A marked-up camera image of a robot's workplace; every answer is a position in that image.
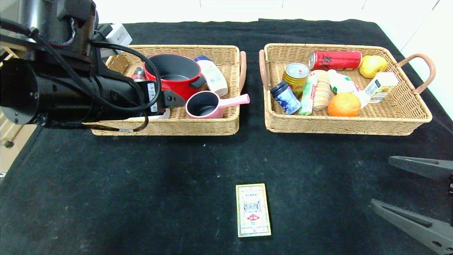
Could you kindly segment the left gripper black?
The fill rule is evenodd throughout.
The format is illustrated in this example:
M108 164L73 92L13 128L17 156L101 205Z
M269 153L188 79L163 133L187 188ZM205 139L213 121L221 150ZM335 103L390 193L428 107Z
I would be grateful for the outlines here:
M127 82L118 79L103 80L103 98L109 103L121 108L136 108L148 104L156 96L154 81ZM186 105L186 100L173 90L162 90L163 100L157 100L155 104L144 111L124 112L111 108L103 111L104 120L124 120L134 117L162 115L165 108L179 108Z

